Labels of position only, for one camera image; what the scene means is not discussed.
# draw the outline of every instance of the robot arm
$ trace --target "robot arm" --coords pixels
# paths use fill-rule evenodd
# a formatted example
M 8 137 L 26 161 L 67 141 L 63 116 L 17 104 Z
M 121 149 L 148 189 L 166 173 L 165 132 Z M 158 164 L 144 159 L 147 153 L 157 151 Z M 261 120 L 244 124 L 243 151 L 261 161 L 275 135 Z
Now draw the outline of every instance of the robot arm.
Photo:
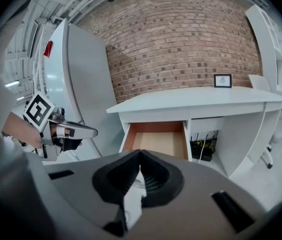
M 40 132 L 41 159 L 44 161 L 56 161 L 62 151 L 76 150 L 82 139 L 91 139 L 98 134 L 94 128 L 66 121 L 65 110 L 52 104 L 40 91 L 29 102 L 24 117 Z M 50 131 L 53 125 L 56 125 L 54 136 Z

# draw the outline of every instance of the white refrigerator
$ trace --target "white refrigerator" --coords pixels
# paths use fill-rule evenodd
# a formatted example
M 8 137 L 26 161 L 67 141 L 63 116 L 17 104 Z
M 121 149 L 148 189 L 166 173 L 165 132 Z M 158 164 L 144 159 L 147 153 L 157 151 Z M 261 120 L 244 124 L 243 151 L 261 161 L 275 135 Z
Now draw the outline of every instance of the white refrigerator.
M 98 130 L 74 151 L 79 160 L 118 153 L 124 131 L 117 114 L 106 109 L 116 104 L 105 43 L 65 19 L 54 31 L 50 57 L 44 56 L 48 98 L 65 109 L 68 121 Z

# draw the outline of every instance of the white chair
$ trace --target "white chair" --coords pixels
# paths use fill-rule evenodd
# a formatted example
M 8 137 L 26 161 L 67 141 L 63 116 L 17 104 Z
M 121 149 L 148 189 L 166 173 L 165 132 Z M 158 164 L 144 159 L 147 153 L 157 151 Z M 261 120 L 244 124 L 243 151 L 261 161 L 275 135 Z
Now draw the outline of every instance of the white chair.
M 269 84 L 268 84 L 267 79 L 265 77 L 260 76 L 260 75 L 254 75 L 254 74 L 249 74 L 248 76 L 249 76 L 249 79 L 251 81 L 253 88 L 258 89 L 258 90 L 262 90 L 262 91 L 266 91 L 266 92 L 267 91 L 271 92 Z M 281 111 L 280 111 L 279 120 L 276 124 L 274 133 L 273 133 L 272 138 L 271 138 L 271 142 L 278 143 L 280 141 L 280 139 L 282 139 L 282 108 L 281 108 Z M 273 159 L 272 159 L 270 152 L 271 152 L 271 144 L 268 144 L 266 146 L 266 149 L 263 152 L 263 155 L 265 155 L 267 157 L 267 160 L 268 160 L 267 167 L 269 169 L 271 169 L 272 166 L 273 166 Z

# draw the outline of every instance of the framed photo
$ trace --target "framed photo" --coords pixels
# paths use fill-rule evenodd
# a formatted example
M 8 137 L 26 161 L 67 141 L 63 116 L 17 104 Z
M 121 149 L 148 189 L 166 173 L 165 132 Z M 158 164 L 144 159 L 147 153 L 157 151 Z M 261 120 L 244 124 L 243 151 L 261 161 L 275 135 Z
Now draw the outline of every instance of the framed photo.
M 219 88 L 232 88 L 232 75 L 231 74 L 215 74 L 214 87 Z

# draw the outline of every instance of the open drawer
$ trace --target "open drawer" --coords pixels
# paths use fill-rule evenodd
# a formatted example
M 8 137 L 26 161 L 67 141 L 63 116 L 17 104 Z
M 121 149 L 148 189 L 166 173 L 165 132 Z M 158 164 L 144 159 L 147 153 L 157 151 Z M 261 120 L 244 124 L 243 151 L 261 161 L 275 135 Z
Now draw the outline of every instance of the open drawer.
M 182 121 L 131 123 L 120 152 L 149 150 L 189 160 L 186 132 Z

